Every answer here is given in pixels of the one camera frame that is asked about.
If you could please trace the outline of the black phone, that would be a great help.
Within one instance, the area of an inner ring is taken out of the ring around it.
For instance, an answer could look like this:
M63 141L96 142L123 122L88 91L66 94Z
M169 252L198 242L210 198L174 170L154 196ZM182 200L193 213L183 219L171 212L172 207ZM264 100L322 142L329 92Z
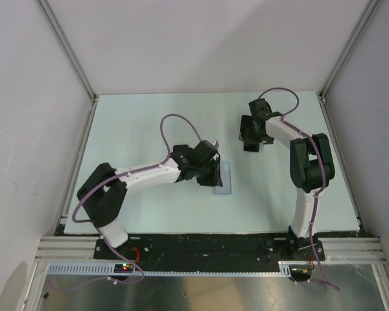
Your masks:
M243 150L245 152L258 153L260 151L260 142L254 140L244 140Z

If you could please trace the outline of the clear blue phone case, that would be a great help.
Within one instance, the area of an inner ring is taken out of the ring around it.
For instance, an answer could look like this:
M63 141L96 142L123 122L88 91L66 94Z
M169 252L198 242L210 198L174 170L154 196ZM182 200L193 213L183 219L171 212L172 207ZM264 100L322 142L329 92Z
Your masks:
M220 177L222 181L222 186L214 187L213 194L215 196L232 195L231 165L226 161L220 163Z

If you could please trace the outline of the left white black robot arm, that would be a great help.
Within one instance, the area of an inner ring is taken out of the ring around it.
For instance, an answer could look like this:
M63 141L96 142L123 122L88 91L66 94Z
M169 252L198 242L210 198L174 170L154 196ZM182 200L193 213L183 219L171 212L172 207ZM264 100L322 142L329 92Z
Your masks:
M102 163L78 190L78 205L84 208L88 221L105 238L108 251L122 259L131 250L128 233L118 220L125 196L191 179L204 187L223 186L217 141L202 140L194 148L187 144L175 145L165 161L127 172Z

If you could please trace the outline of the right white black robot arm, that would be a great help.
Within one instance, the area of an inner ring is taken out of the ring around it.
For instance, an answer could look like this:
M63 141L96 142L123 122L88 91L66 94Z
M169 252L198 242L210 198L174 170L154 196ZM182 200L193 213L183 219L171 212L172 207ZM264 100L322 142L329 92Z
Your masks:
M294 218L287 239L279 252L303 260L316 249L316 217L320 197L335 177L335 166L324 133L309 135L272 111L263 98L249 104L250 114L241 117L239 140L246 152L258 152L260 146L279 141L289 150L289 172L297 189Z

